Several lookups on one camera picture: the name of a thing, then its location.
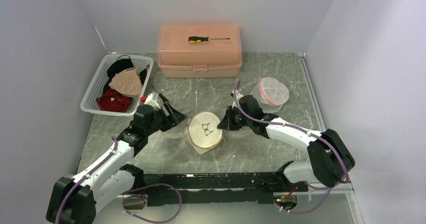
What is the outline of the beige mesh laundry bag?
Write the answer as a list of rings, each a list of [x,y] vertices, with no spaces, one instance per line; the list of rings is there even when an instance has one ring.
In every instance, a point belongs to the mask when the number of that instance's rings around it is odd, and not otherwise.
[[[224,140],[223,130],[217,128],[220,122],[216,114],[210,111],[200,112],[188,120],[183,129],[183,137],[198,154],[204,154]]]

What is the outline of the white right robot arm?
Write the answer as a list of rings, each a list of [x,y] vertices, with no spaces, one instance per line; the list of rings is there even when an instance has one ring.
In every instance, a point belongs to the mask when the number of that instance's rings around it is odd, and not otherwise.
[[[237,131],[243,127],[308,154],[308,160],[290,161],[277,171],[277,186],[282,191],[290,191],[300,182],[318,181],[328,188],[350,182],[349,171],[356,162],[336,131],[306,129],[276,114],[265,113],[251,95],[240,98],[235,106],[228,106],[217,126],[226,131]]]

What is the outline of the beige lace bra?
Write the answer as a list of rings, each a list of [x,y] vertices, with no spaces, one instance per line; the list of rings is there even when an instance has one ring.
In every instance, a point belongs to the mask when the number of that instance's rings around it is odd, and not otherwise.
[[[112,78],[108,86],[127,97],[138,97],[142,92],[143,84],[137,67],[125,69]]]

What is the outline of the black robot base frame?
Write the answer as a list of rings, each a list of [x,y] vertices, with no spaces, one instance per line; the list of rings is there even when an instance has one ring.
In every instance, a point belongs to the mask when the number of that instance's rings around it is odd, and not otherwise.
[[[145,174],[142,169],[126,164],[120,168],[134,180],[126,194],[147,196],[149,207],[166,204],[202,204],[256,202],[272,204],[280,193],[307,192],[303,182],[290,183],[278,172]]]

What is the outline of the red bra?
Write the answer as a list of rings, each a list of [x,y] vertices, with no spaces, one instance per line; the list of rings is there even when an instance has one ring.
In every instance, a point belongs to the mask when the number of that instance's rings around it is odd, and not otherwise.
[[[131,99],[114,89],[109,89],[96,99],[96,103],[102,111],[123,113],[129,108]]]

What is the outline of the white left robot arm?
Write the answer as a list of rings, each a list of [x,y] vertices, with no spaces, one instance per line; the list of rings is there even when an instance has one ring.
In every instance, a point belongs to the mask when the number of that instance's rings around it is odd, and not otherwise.
[[[54,184],[46,220],[50,223],[93,223],[116,196],[143,190],[143,170],[129,164],[147,145],[150,135],[166,132],[187,119],[161,93],[151,93],[139,105],[133,120],[112,145],[89,167]]]

